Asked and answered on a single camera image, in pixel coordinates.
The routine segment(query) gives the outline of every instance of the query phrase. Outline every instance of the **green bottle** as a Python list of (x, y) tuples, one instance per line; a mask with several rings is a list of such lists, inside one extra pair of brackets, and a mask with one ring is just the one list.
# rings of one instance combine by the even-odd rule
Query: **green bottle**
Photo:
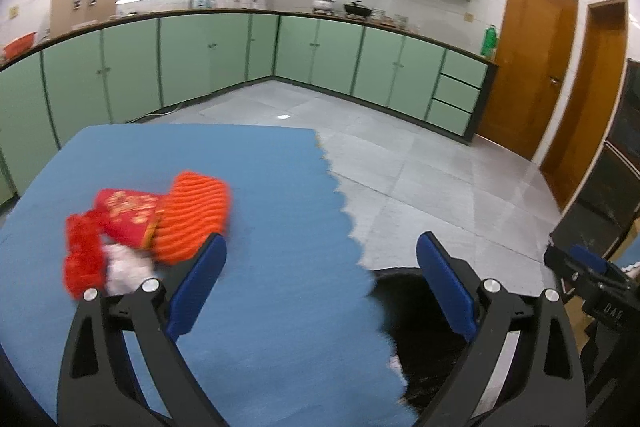
[(498, 34), (495, 26), (492, 24), (484, 32), (484, 42), (482, 43), (482, 57), (493, 58), (495, 45), (498, 42)]

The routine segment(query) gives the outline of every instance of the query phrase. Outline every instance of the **tiled floor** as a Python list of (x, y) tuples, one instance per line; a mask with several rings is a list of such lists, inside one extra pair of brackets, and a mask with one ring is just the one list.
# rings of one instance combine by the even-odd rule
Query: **tiled floor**
[(458, 144), (378, 111), (271, 80), (150, 123), (313, 128), (364, 245), (363, 266), (417, 266), (415, 242), (432, 230), (481, 279), (538, 295), (553, 285), (541, 264), (559, 212), (530, 162), (487, 140)]

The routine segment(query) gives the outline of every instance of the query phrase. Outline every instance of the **countertop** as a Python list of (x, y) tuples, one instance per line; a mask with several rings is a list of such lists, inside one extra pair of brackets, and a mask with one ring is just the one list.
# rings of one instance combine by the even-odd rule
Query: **countertop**
[(396, 33), (399, 35), (405, 35), (408, 37), (412, 37), (414, 39), (419, 39), (421, 41), (425, 41), (425, 42), (431, 42), (432, 44), (437, 44), (439, 46), (442, 46), (444, 48), (448, 48), (450, 50), (453, 50), (459, 54), (462, 55), (466, 55), (467, 57), (470, 58), (474, 58), (475, 60), (479, 60), (480, 62), (484, 62), (485, 64), (494, 64), (494, 62), (492, 62), (491, 60), (488, 60), (487, 58), (482, 57), (481, 55), (476, 55), (473, 53), (470, 53), (466, 50), (462, 50), (456, 46), (451, 46), (450, 44), (447, 44), (446, 42), (441, 42), (441, 41), (437, 41), (435, 39), (431, 39), (422, 35), (418, 35), (406, 30), (401, 30), (400, 28), (395, 28), (393, 26), (387, 26), (387, 25), (382, 25), (379, 23), (375, 23), (375, 22), (370, 22), (370, 21), (359, 21), (359, 20), (355, 20), (355, 19), (347, 19), (345, 17), (340, 17), (340, 16), (330, 16), (330, 15), (323, 15), (323, 14), (311, 14), (311, 13), (304, 13), (304, 12), (287, 12), (287, 11), (276, 11), (276, 10), (255, 10), (255, 9), (233, 9), (233, 8), (201, 8), (201, 9), (187, 9), (187, 10), (170, 10), (170, 11), (160, 11), (160, 12), (150, 12), (150, 13), (145, 13), (145, 14), (139, 14), (139, 15), (129, 15), (129, 16), (123, 16), (117, 19), (111, 19), (108, 21), (104, 21), (101, 23), (97, 23), (95, 25), (91, 25), (91, 26), (84, 26), (83, 28), (73, 31), (73, 32), (69, 32), (66, 33), (64, 35), (60, 35), (58, 37), (55, 37), (53, 39), (50, 39), (48, 41), (45, 42), (41, 42), (40, 44), (37, 44), (36, 46), (34, 46), (33, 48), (31, 48), (30, 50), (24, 52), (21, 55), (18, 55), (17, 57), (13, 58), (12, 60), (9, 60), (7, 62), (5, 62), (4, 64), (0, 65), (0, 71), (8, 68), (9, 66), (11, 66), (12, 64), (15, 64), (16, 62), (22, 60), (25, 57), (28, 57), (29, 55), (33, 55), (39, 51), (42, 51), (46, 48), (49, 48), (50, 46), (53, 46), (55, 44), (58, 44), (59, 42), (63, 42), (69, 39), (72, 39), (73, 37), (77, 37), (80, 35), (83, 35), (85, 33), (90, 33), (92, 31), (95, 30), (100, 30), (102, 28), (109, 28), (111, 26), (118, 26), (121, 24), (127, 24), (130, 22), (136, 22), (136, 21), (144, 21), (144, 20), (148, 20), (148, 19), (158, 19), (158, 18), (165, 18), (165, 17), (174, 17), (174, 16), (180, 16), (180, 15), (198, 15), (198, 14), (208, 14), (208, 13), (264, 13), (264, 14), (272, 14), (272, 15), (289, 15), (289, 16), (299, 16), (299, 17), (308, 17), (308, 18), (315, 18), (315, 19), (327, 19), (327, 20), (332, 20), (332, 21), (341, 21), (341, 22), (347, 22), (347, 23), (351, 23), (351, 24), (357, 24), (360, 26), (366, 26), (369, 28), (379, 28), (382, 30), (386, 30), (392, 33)]

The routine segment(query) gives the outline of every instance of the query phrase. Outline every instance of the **blue gripper pad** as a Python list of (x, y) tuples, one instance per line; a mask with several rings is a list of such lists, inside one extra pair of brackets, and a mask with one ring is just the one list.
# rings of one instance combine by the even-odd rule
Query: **blue gripper pad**
[(169, 302), (166, 334), (175, 342), (189, 333), (226, 262), (226, 242), (217, 235), (200, 254)]
[(580, 245), (573, 245), (569, 250), (569, 255), (573, 257), (578, 263), (586, 264), (594, 272), (604, 275), (607, 271), (607, 261), (602, 257), (598, 257), (596, 254), (591, 253), (585, 247)]
[(470, 342), (478, 331), (475, 303), (440, 253), (441, 248), (446, 255), (442, 245), (434, 243), (427, 232), (423, 233), (415, 248), (418, 265), (451, 329)]

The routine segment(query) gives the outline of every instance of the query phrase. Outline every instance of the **drawer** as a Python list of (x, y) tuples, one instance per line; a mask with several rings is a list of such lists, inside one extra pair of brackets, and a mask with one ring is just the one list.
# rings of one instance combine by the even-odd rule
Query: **drawer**
[(427, 122), (459, 136), (464, 136), (469, 118), (471, 115), (468, 112), (433, 100), (427, 115)]
[(482, 87), (487, 65), (474, 58), (447, 50), (442, 73), (472, 86)]
[(465, 111), (473, 112), (479, 93), (480, 91), (475, 87), (441, 74), (433, 98), (455, 105)]

